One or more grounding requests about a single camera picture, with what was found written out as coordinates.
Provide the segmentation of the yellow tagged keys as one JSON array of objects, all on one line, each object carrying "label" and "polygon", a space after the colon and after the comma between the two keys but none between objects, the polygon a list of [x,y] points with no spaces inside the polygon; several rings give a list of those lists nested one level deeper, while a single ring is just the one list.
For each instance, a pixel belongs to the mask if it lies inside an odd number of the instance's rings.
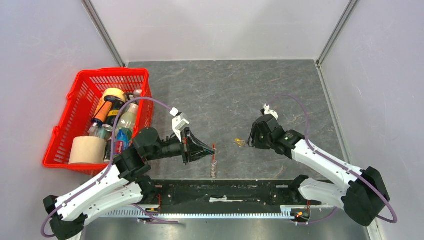
[{"label": "yellow tagged keys", "polygon": [[236,143],[236,144],[237,144],[237,145],[239,145],[240,147],[243,147],[243,146],[246,144],[246,142],[245,142],[244,140],[240,139],[240,138],[236,138],[236,139],[234,140],[234,143]]}]

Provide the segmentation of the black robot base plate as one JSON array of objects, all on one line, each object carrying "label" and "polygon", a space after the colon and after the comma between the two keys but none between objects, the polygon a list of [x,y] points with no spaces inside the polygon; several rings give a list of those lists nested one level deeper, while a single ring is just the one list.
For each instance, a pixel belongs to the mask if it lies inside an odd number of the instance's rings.
[{"label": "black robot base plate", "polygon": [[308,200],[281,179],[156,179],[156,191],[139,205],[158,205],[162,214],[276,214],[281,206]]}]

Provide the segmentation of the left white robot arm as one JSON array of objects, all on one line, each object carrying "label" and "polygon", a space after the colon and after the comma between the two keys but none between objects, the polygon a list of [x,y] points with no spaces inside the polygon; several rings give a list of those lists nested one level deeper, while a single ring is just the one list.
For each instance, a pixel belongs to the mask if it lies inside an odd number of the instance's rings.
[{"label": "left white robot arm", "polygon": [[78,235],[95,216],[125,205],[152,204],[158,195],[154,181],[146,175],[153,160],[181,156],[183,163],[212,156],[215,150],[198,140],[189,127],[180,136],[160,139],[153,127],[142,129],[131,146],[117,155],[112,164],[74,191],[43,200],[52,234],[59,240]]}]

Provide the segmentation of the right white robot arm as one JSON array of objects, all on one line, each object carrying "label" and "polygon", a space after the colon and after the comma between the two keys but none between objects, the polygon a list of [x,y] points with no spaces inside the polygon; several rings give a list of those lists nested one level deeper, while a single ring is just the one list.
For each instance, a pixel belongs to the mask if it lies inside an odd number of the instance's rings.
[{"label": "right white robot arm", "polygon": [[390,201],[381,173],[346,163],[307,141],[295,130],[285,131],[271,114],[252,123],[248,145],[272,150],[278,155],[304,164],[330,182],[321,182],[306,175],[298,176],[290,185],[289,200],[300,205],[306,200],[330,204],[344,212],[357,224],[368,227],[379,218]]}]

